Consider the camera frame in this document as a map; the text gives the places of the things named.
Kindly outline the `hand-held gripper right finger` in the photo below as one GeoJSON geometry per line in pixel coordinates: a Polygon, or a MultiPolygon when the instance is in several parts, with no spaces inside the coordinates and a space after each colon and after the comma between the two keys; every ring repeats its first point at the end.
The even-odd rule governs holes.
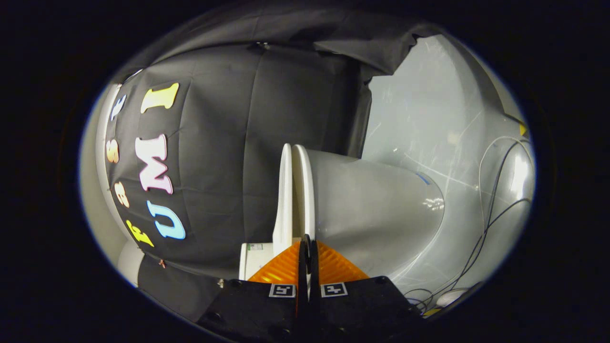
{"type": "Polygon", "coordinates": [[[356,276],[351,263],[311,242],[311,343],[409,341],[425,320],[387,276],[356,276]]]}

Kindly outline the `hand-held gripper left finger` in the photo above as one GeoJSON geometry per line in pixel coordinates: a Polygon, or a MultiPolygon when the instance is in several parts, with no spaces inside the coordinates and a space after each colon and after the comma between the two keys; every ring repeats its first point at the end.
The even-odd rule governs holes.
{"type": "Polygon", "coordinates": [[[208,332],[236,343],[298,343],[308,317],[311,237],[295,244],[288,259],[296,280],[288,283],[231,279],[196,322],[208,332]]]}

